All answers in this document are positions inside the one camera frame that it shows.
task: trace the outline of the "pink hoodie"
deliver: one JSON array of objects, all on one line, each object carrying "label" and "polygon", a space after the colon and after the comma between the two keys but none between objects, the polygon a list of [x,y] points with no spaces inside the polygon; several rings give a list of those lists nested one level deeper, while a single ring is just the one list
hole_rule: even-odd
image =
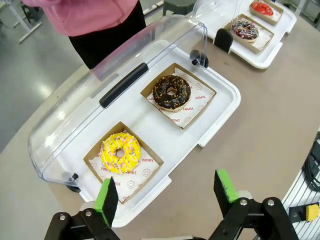
[{"label": "pink hoodie", "polygon": [[79,36],[123,23],[138,0],[22,0],[43,8],[54,28],[65,36]]}]

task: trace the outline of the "red frosted donut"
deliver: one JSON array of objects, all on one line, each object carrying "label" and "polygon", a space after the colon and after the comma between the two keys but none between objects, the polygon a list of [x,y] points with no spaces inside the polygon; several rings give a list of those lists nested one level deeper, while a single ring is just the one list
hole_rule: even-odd
[{"label": "red frosted donut", "polygon": [[255,2],[251,5],[251,7],[263,15],[272,16],[274,14],[274,11],[272,11],[271,7],[263,2]]}]

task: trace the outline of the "cardboard box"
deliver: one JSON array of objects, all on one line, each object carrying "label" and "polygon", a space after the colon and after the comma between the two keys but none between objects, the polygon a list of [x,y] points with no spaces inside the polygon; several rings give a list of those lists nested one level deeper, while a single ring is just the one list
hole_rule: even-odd
[{"label": "cardboard box", "polygon": [[175,68],[181,70],[182,72],[186,73],[187,75],[191,76],[192,78],[194,78],[196,81],[198,81],[199,83],[201,83],[202,85],[206,86],[208,89],[210,89],[210,91],[212,91],[212,96],[209,98],[209,101],[206,102],[205,106],[195,115],[192,116],[192,120],[190,120],[185,126],[179,126],[180,128],[184,129],[187,126],[189,126],[191,123],[193,123],[200,115],[201,112],[203,112],[203,110],[206,108],[206,106],[212,101],[212,99],[217,95],[217,92],[210,87],[209,85],[207,85],[205,82],[203,82],[200,78],[198,78],[197,76],[195,76],[194,74],[192,74],[190,71],[186,70],[185,68],[183,68],[182,66],[180,66],[177,63],[173,63],[170,66],[168,66],[165,70],[163,70],[163,72],[161,72],[155,79],[153,79],[140,93],[147,101],[148,101],[148,96],[152,93],[152,90],[154,89],[154,86],[156,84],[156,82],[161,79],[164,76],[168,76],[168,75],[172,75],[175,73]]},{"label": "cardboard box", "polygon": [[[239,21],[241,21],[241,19],[245,19],[245,20],[247,20],[247,21],[255,24],[256,26],[259,26],[259,27],[262,28],[263,30],[266,30],[266,31],[268,31],[268,32],[270,33],[270,35],[271,35],[270,40],[264,45],[263,48],[259,49],[259,48],[256,48],[255,46],[253,46],[252,43],[247,42],[246,40],[242,39],[240,36],[234,34],[233,31],[231,31],[231,34],[232,34],[232,36],[233,36],[233,39],[236,40],[236,41],[238,41],[239,43],[241,43],[243,46],[245,46],[246,48],[248,48],[250,51],[254,52],[255,54],[258,54],[258,53],[260,53],[261,51],[263,51],[263,50],[268,46],[268,44],[270,43],[270,41],[271,41],[271,39],[273,38],[274,34],[273,34],[269,29],[265,28],[265,27],[262,26],[260,23],[256,22],[256,21],[253,20],[251,17],[248,17],[248,16],[246,16],[246,15],[244,15],[244,14],[240,14],[238,17],[236,17],[236,18],[233,20],[233,22],[236,21],[237,19],[238,19]],[[229,22],[224,28],[227,29],[227,30],[230,30],[230,29],[231,29],[231,23],[232,23],[232,22]]]},{"label": "cardboard box", "polygon": [[[254,4],[254,3],[259,3],[259,2],[260,2],[260,3],[267,4],[269,7],[272,8],[273,12],[277,11],[277,12],[280,14],[278,20],[274,20],[274,19],[272,19],[272,18],[270,18],[270,17],[267,17],[267,16],[261,14],[260,12],[254,10],[254,9],[251,7],[252,4]],[[251,13],[252,15],[255,15],[255,16],[263,19],[264,21],[266,21],[267,23],[269,23],[269,24],[271,24],[271,25],[277,24],[277,22],[279,22],[280,18],[282,17],[282,14],[284,13],[284,10],[283,10],[281,7],[273,4],[273,3],[272,3],[271,1],[269,1],[269,0],[254,0],[254,1],[250,4],[249,9],[250,9],[250,13]]]},{"label": "cardboard box", "polygon": [[108,137],[110,137],[113,134],[121,133],[124,130],[126,130],[130,135],[134,136],[139,144],[140,147],[143,148],[152,158],[153,160],[159,165],[158,168],[148,176],[148,178],[136,189],[128,198],[126,198],[124,201],[121,201],[121,203],[125,203],[127,200],[132,198],[141,188],[143,188],[147,182],[156,174],[156,172],[160,169],[161,165],[164,163],[164,161],[144,142],[139,138],[129,127],[127,127],[122,122],[119,122],[117,125],[115,125],[110,131],[108,131],[97,143],[94,145],[91,150],[85,155],[83,158],[85,164],[88,166],[88,168],[93,172],[93,174],[99,179],[99,181],[102,183],[103,180],[100,178],[100,176],[97,174],[97,172],[94,170],[93,166],[89,162],[89,160],[94,159],[101,150],[102,141],[106,140]]}]

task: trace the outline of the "yellow frosted donut with sprinkles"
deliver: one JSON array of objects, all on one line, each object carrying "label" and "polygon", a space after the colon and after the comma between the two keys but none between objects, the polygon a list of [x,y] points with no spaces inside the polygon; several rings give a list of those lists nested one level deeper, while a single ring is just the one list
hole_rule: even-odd
[{"label": "yellow frosted donut with sprinkles", "polygon": [[[122,149],[123,156],[117,156]],[[128,133],[116,133],[102,141],[100,150],[104,167],[115,174],[125,174],[132,171],[139,163],[141,150],[138,140]]]}]

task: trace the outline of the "yellow block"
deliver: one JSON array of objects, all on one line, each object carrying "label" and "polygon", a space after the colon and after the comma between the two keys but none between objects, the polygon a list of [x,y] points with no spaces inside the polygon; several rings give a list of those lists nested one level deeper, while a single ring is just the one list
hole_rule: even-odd
[{"label": "yellow block", "polygon": [[307,222],[315,220],[319,215],[319,206],[317,204],[306,207],[305,218]]}]

